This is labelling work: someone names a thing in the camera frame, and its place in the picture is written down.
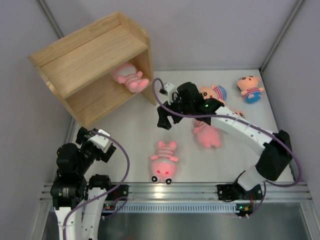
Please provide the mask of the pink striped plush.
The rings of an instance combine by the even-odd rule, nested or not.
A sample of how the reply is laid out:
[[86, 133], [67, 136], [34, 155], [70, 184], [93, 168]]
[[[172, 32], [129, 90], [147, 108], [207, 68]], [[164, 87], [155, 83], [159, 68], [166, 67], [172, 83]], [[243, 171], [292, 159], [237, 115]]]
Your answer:
[[119, 84], [123, 84], [131, 93], [139, 93], [148, 85], [149, 80], [143, 78], [143, 72], [126, 62], [111, 72], [112, 78]]
[[205, 148], [221, 147], [220, 132], [218, 128], [215, 128], [204, 121], [194, 119], [193, 121], [193, 133], [196, 136], [197, 141]]
[[153, 183], [166, 183], [170, 185], [177, 172], [179, 157], [175, 155], [177, 143], [171, 141], [157, 143], [157, 151], [150, 157], [151, 181]]

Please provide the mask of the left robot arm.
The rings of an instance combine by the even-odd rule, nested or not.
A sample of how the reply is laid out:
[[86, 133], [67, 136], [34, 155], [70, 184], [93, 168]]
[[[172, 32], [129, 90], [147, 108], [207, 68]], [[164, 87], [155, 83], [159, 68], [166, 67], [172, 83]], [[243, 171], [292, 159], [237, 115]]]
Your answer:
[[76, 141], [57, 150], [57, 173], [50, 189], [61, 240], [96, 240], [104, 201], [113, 194], [108, 175], [85, 174], [94, 161], [107, 163], [116, 147], [103, 129], [78, 130]]

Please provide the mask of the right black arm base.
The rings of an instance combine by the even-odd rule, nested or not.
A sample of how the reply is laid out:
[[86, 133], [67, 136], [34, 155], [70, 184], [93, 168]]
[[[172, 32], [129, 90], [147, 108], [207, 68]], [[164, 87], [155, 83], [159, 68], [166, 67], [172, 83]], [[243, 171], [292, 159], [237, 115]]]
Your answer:
[[237, 200], [250, 200], [250, 194], [238, 183], [218, 184], [217, 196], [220, 201], [233, 202]]

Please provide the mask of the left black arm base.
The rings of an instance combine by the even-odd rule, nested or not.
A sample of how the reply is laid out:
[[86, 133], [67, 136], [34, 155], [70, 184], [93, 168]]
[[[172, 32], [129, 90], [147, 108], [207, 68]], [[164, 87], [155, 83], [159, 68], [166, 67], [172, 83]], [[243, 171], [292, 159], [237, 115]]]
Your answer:
[[117, 189], [109, 193], [106, 197], [106, 201], [114, 201], [120, 197], [127, 197], [129, 194], [129, 185], [122, 184]]

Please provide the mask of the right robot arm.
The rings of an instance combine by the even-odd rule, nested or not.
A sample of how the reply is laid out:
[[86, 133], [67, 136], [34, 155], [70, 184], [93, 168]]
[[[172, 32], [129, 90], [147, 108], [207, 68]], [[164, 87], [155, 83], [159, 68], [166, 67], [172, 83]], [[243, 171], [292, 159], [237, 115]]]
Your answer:
[[274, 133], [251, 124], [220, 100], [205, 99], [191, 82], [178, 87], [170, 83], [160, 85], [159, 93], [166, 96], [167, 100], [157, 108], [159, 128], [171, 129], [168, 117], [172, 118], [174, 124], [183, 118], [193, 118], [236, 137], [259, 156], [257, 163], [243, 171], [233, 183], [218, 187], [220, 200], [246, 198], [261, 183], [276, 181], [292, 160], [291, 141], [287, 132], [280, 130]]

